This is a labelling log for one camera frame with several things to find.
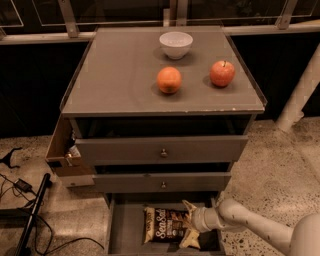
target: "dresser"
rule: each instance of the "dresser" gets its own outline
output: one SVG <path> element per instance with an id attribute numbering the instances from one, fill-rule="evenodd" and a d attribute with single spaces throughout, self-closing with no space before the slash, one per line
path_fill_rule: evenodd
<path id="1" fill-rule="evenodd" d="M 159 44 L 161 34 L 174 30 L 193 37 L 180 60 L 169 59 Z M 143 207 L 181 208 L 181 199 L 214 204 L 245 148 L 250 125 L 264 112 L 264 97 L 217 26 L 101 27 L 84 58 L 61 115 L 70 121 L 94 186 L 110 206 L 108 253 L 167 253 L 171 245 L 141 245 Z M 209 78 L 218 60 L 236 69 L 223 89 Z M 182 75 L 172 95 L 156 84 L 167 66 Z M 221 248 L 192 253 L 212 251 L 223 255 Z"/>

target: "drawer front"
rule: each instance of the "drawer front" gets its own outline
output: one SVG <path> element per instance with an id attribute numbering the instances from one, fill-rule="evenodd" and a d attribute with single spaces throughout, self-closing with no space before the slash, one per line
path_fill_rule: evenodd
<path id="1" fill-rule="evenodd" d="M 222 191 L 230 178 L 230 172 L 93 175 L 96 189 L 104 193 Z"/>
<path id="2" fill-rule="evenodd" d="M 237 161 L 248 141 L 241 136 L 79 139 L 89 165 L 166 164 Z"/>

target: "white pole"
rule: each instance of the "white pole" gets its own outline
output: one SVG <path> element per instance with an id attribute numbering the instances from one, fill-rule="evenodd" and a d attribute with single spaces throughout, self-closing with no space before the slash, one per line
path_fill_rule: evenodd
<path id="1" fill-rule="evenodd" d="M 297 86 L 287 101 L 276 125 L 283 131 L 290 130 L 304 115 L 302 109 L 320 82 L 320 44 L 310 59 Z"/>

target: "gray tabletop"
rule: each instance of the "gray tabletop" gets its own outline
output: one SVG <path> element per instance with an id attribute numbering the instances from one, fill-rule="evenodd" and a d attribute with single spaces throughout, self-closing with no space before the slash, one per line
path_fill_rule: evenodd
<path id="1" fill-rule="evenodd" d="M 171 60 L 162 52 L 159 37 L 167 31 L 193 37 L 190 52 Z M 227 60 L 236 76 L 220 89 L 209 79 L 212 64 Z M 180 90 L 162 93 L 158 72 L 176 67 L 182 75 Z M 63 108 L 66 117 L 136 115 L 203 115 L 262 113 L 264 105 L 249 81 L 220 27 L 99 28 Z"/>

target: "drawer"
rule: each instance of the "drawer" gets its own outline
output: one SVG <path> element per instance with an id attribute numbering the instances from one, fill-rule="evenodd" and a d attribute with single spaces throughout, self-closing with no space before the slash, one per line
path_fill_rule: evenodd
<path id="1" fill-rule="evenodd" d="M 93 166 L 237 161 L 247 135 L 78 139 L 84 161 Z"/>
<path id="2" fill-rule="evenodd" d="M 148 193 L 175 191 L 222 191 L 230 172 L 99 174 L 93 181 L 99 192 Z"/>
<path id="3" fill-rule="evenodd" d="M 108 220 L 110 225 L 107 230 L 107 255 L 226 255 L 218 230 L 200 234 L 201 250 L 191 247 L 181 249 L 178 243 L 144 243 L 145 207 L 186 210 L 183 199 L 197 207 L 212 207 L 215 205 L 215 197 L 216 195 L 208 192 L 112 194 Z"/>

